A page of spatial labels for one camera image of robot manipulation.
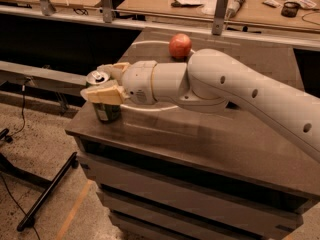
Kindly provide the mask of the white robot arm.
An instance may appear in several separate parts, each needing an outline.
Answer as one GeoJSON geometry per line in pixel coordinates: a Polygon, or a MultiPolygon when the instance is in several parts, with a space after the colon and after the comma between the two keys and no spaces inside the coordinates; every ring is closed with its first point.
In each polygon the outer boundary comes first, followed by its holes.
{"type": "Polygon", "coordinates": [[[100,68],[105,81],[81,96],[92,103],[120,105],[173,103],[181,108],[215,113],[229,102],[320,161],[320,99],[264,76],[231,56],[202,49],[187,62],[138,61],[100,68]]]}

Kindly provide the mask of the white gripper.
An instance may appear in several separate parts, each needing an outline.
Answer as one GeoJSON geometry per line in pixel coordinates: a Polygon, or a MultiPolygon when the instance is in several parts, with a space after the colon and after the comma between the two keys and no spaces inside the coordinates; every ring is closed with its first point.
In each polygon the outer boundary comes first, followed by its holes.
{"type": "Polygon", "coordinates": [[[128,62],[100,65],[97,67],[98,71],[107,73],[112,79],[122,79],[125,91],[118,85],[111,87],[91,86],[81,90],[80,94],[91,103],[121,105],[130,98],[135,104],[155,104],[152,74],[156,65],[156,61],[139,61],[132,65],[128,62]]]}

